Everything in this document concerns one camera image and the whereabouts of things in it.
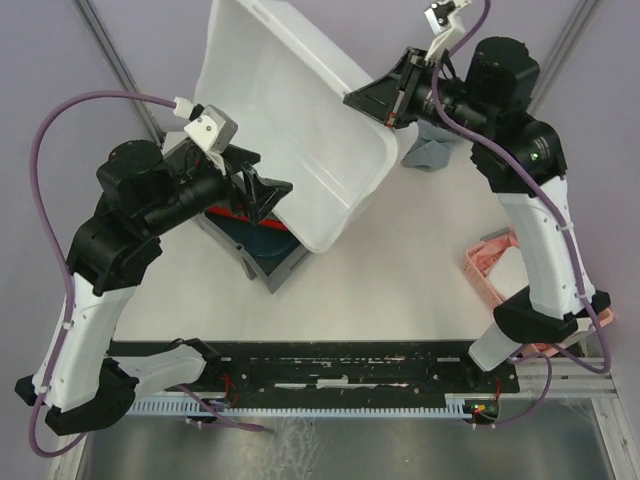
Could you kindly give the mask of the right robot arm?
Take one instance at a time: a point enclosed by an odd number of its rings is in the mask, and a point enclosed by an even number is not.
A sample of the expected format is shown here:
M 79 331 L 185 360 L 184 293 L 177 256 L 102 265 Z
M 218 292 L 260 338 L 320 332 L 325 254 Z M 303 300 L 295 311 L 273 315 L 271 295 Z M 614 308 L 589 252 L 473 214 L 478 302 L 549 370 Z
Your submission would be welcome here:
M 440 77 L 425 51 L 408 48 L 389 73 L 343 100 L 391 129 L 422 120 L 468 139 L 472 162 L 509 217 L 528 284 L 494 309 L 493 324 L 460 364 L 460 382 L 472 391 L 491 384 L 495 368 L 524 345 L 567 343 L 580 320 L 611 305 L 580 257 L 560 138 L 527 111 L 539 73 L 527 47 L 508 37 L 480 41 L 464 79 Z

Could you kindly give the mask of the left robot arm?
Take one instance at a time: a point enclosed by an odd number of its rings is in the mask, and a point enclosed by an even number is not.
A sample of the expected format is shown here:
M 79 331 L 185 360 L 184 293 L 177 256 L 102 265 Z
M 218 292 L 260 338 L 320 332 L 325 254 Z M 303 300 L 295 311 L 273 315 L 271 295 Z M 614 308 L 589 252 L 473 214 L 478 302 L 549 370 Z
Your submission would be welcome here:
M 175 340 L 145 357 L 113 358 L 108 350 L 125 306 L 161 255 L 165 233 L 223 201 L 257 224 L 293 189 L 261 177 L 255 152 L 232 145 L 223 157 L 241 184 L 207 160 L 179 170 L 147 140 L 117 146 L 99 167 L 95 212 L 63 262 L 74 294 L 58 323 L 65 339 L 15 386 L 28 405 L 46 405 L 46 425 L 57 435 L 108 428 L 137 400 L 169 388 L 209 390 L 219 383 L 220 354 L 198 339 Z

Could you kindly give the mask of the red plastic bin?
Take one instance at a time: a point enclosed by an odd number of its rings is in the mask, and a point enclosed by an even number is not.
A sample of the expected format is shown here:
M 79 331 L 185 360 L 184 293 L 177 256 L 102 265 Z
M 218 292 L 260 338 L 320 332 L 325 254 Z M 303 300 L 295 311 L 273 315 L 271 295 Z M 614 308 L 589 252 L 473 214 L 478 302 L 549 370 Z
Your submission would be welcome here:
M 233 213 L 230 208 L 222 207 L 222 206 L 213 206 L 207 210 L 207 213 L 224 218 L 231 218 L 238 221 L 242 221 L 245 223 L 249 223 L 249 217 L 244 213 Z M 261 220 L 258 223 L 258 226 L 279 230 L 279 231 L 287 231 L 288 228 L 275 217 L 267 217 L 264 220 Z

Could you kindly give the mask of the large white plastic tub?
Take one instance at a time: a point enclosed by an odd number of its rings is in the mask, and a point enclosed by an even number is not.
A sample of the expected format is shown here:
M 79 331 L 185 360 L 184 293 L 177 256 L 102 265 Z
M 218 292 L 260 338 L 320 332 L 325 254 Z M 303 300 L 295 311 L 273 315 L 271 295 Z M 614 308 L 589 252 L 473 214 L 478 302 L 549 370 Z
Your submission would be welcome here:
M 194 99 L 238 124 L 263 177 L 292 183 L 274 212 L 310 251 L 327 251 L 417 138 L 343 103 L 371 77 L 285 1 L 215 1 Z

